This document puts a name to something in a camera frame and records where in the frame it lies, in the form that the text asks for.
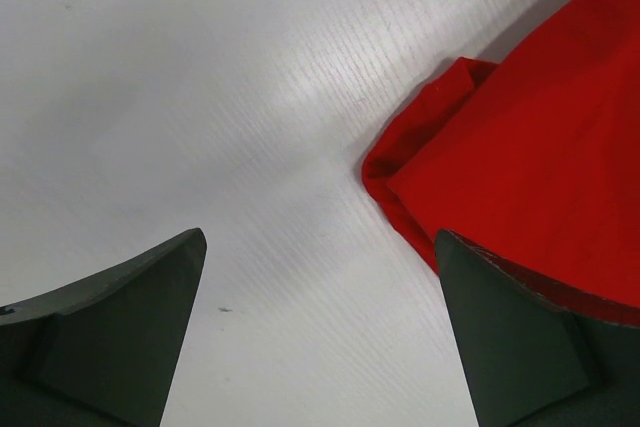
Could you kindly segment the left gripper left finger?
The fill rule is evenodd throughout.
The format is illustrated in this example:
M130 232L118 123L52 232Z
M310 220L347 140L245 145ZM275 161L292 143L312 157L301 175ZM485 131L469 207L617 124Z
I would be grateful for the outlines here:
M4 426L158 426L205 263L201 229L1 309Z

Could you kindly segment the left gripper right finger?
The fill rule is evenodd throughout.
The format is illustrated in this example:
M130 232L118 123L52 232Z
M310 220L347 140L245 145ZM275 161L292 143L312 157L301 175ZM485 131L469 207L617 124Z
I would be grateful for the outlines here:
M481 426L636 426L639 310L450 230L436 260Z

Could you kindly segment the red t shirt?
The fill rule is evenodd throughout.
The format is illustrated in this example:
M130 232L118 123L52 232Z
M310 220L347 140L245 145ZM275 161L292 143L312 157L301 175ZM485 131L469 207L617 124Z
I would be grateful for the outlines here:
M570 0L502 61L461 57L361 178L434 270L455 232L562 307L639 322L639 0Z

